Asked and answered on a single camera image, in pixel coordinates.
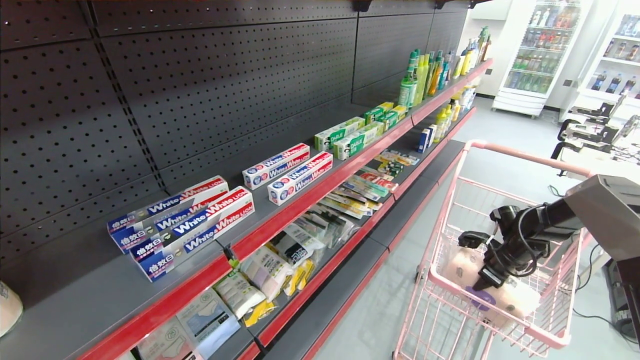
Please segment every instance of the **cart handle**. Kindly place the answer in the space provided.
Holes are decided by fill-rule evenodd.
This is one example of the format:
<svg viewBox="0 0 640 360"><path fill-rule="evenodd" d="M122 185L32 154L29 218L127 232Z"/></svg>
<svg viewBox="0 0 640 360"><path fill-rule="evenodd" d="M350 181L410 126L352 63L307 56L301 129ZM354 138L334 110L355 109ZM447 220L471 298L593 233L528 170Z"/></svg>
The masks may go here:
<svg viewBox="0 0 640 360"><path fill-rule="evenodd" d="M526 152L522 152L520 150L516 150L507 146L498 145L496 143L488 143L484 140L469 140L465 144L463 151L468 152L471 147L477 147L478 149L486 149L495 152L499 152L501 154L514 156L516 158L525 159L529 161L533 161L535 163L539 163L542 165L547 165L558 170L565 170L568 172L573 172L574 174L582 175L584 177L591 177L595 173L591 170L583 167L578 167L575 165L571 165L569 163L565 163L559 160L541 158L539 156L527 154Z"/></svg>

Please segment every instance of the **gray floor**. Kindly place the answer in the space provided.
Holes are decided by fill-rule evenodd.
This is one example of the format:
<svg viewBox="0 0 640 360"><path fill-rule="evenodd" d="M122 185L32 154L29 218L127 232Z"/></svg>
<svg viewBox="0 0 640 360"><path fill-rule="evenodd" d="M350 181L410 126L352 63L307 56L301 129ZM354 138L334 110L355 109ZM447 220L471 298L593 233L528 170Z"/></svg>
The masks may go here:
<svg viewBox="0 0 640 360"><path fill-rule="evenodd" d="M491 100L476 99L478 111L455 136L456 140L474 138L508 145L532 154L548 157L556 144L557 126L547 120L506 112L491 112ZM550 168L512 160L487 151L469 153L463 176L517 193L536 202L553 201L547 190L552 184L563 193L576 182L559 178ZM316 360L354 359L389 360L396 347L399 331L413 290L413 278L440 210L446 189L441 186L424 208L415 225L389 255L378 273L358 297L336 327ZM583 252L581 268L589 264ZM609 298L601 271L578 292L575 308L585 315L609 318ZM598 319L573 317L571 343L562 350L551 350L549 359L637 359L638 347L629 345L617 332ZM526 359L508 343L494 341L489 359Z"/></svg>

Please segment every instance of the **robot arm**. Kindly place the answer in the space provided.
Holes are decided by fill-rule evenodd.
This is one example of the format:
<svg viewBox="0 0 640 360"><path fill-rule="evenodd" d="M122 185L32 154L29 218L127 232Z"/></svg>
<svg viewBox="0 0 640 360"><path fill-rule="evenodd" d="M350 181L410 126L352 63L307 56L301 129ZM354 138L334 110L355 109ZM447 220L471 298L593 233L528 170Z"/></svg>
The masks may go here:
<svg viewBox="0 0 640 360"><path fill-rule="evenodd" d="M640 334L640 185L617 176L596 175L569 190L562 199L527 209L502 206L490 218L503 241L486 244L484 265L474 290L501 287L509 275L533 274L539 258L549 255L550 241L564 241L585 227L618 262L636 333ZM491 237L465 231L462 247L476 248Z"/></svg>

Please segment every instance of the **shopping cart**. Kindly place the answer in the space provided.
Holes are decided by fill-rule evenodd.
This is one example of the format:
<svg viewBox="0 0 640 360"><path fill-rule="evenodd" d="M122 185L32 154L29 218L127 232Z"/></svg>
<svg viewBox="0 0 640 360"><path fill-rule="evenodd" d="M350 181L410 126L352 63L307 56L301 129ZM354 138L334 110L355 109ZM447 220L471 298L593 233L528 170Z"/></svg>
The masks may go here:
<svg viewBox="0 0 640 360"><path fill-rule="evenodd" d="M539 306L523 320L443 276L452 251L460 249L458 236L463 231L493 233L496 239L501 240L497 226L489 219L491 210L504 205L521 208L535 205L535 202L461 177L460 170L471 147L586 177L591 175L586 169L557 160L538 158L484 141L469 141L460 155L418 266L410 305L393 353L394 359L470 359L480 350L481 359L486 359L496 336L521 352L527 352L530 357L545 357L550 348L562 348L569 343L579 254L584 240L589 236L584 229L571 241L553 243L549 257L539 260L535 273L519 279L540 294ZM485 249L483 245L470 251L475 251L481 261ZM502 320L500 324L496 317L492 317L493 321L487 319L487 311L491 310L503 316L499 317Z"/></svg>

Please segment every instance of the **glass door refrigerator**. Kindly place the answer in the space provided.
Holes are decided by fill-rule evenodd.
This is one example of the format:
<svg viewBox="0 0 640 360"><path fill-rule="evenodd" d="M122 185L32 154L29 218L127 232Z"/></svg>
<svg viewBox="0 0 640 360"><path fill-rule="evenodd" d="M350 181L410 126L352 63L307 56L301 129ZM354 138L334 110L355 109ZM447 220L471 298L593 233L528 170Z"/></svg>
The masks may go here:
<svg viewBox="0 0 640 360"><path fill-rule="evenodd" d="M640 115L640 7L618 5L610 26L596 45L593 61L583 68L577 93L571 103L599 109L603 102L615 104L627 97L613 117L618 122ZM563 119L569 117L568 110Z"/></svg>
<svg viewBox="0 0 640 360"><path fill-rule="evenodd" d="M536 2L493 110L540 115L590 7L591 0Z"/></svg>

